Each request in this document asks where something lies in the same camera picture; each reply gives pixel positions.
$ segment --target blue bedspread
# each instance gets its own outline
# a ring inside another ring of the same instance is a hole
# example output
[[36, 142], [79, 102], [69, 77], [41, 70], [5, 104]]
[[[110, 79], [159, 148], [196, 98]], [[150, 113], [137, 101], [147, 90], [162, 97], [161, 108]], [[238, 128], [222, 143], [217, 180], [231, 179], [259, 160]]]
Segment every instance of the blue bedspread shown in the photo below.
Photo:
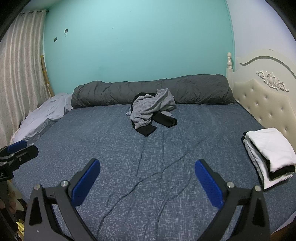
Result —
[[[217, 208], [194, 174], [196, 160], [205, 159], [238, 187], [259, 184], [241, 137], [262, 126], [238, 104], [179, 104], [172, 111], [178, 125], [153, 122], [157, 129], [148, 137], [132, 128], [128, 109], [73, 109], [54, 124], [36, 143], [38, 157], [15, 171], [14, 184], [24, 200], [34, 184], [57, 185], [97, 158], [101, 173], [77, 210], [98, 240], [197, 240]], [[293, 176], [265, 191], [272, 232], [296, 210], [295, 186]]]

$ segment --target white blanket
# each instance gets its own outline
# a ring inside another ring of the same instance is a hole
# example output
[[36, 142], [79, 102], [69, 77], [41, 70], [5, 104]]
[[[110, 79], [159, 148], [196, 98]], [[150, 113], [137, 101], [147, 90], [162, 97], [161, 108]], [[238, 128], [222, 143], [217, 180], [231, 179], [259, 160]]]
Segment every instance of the white blanket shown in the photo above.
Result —
[[275, 172], [282, 167], [295, 165], [296, 154], [288, 140], [275, 128], [248, 131], [249, 138], [259, 152], [270, 161], [270, 171]]
[[71, 94], [60, 93], [45, 101], [20, 123], [12, 142], [26, 140], [28, 146], [33, 145], [54, 123], [73, 109], [71, 98]]

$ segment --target white wall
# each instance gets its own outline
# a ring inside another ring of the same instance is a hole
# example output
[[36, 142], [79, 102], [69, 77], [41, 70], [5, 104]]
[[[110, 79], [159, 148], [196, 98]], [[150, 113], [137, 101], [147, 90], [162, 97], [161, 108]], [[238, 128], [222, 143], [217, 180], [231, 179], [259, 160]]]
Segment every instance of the white wall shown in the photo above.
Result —
[[273, 49], [296, 64], [296, 41], [265, 0], [226, 1], [233, 25], [236, 57], [246, 57], [258, 49]]

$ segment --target black clamp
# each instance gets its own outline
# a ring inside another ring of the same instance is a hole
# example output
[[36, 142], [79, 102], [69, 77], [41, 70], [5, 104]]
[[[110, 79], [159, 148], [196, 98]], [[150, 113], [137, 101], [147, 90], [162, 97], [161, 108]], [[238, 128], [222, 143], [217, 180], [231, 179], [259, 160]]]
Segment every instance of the black clamp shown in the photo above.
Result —
[[196, 162], [195, 174], [206, 191], [212, 205], [219, 208], [216, 216], [198, 241], [219, 241], [227, 229], [238, 205], [243, 205], [243, 208], [228, 240], [270, 240], [268, 212], [260, 186], [246, 189], [236, 187], [233, 182], [225, 182], [203, 159]]
[[14, 236], [18, 228], [14, 215], [9, 211], [6, 181], [13, 178], [13, 171], [17, 170], [20, 165], [37, 155], [38, 148], [27, 147], [25, 140], [0, 149], [0, 198], [5, 204], [5, 208], [0, 210], [0, 233], [7, 240], [15, 240]]
[[[93, 158], [70, 181], [64, 180], [56, 187], [49, 188], [36, 184], [26, 213], [25, 241], [96, 241], [75, 207], [83, 203], [100, 169], [100, 162]], [[73, 239], [62, 232], [52, 204], [59, 206]]]

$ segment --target folded white cloth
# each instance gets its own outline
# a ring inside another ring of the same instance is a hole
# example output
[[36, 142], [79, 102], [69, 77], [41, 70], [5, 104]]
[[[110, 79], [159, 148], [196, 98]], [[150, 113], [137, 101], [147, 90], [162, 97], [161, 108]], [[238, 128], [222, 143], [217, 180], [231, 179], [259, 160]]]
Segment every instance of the folded white cloth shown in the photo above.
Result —
[[246, 133], [259, 152], [270, 161], [270, 171], [296, 164], [296, 154], [289, 141], [275, 128]]
[[265, 164], [265, 161], [262, 159], [261, 154], [253, 146], [253, 144], [251, 143], [251, 141], [247, 135], [245, 136], [243, 143], [246, 147], [246, 150], [249, 154], [249, 157], [250, 157], [252, 163], [254, 164], [255, 168], [257, 169], [259, 177], [261, 178], [261, 180], [263, 182], [264, 189], [267, 189], [267, 188], [293, 176], [293, 172], [289, 172], [289, 173], [282, 175], [278, 178], [270, 180], [269, 176], [268, 176], [268, 169], [267, 169], [267, 165]]

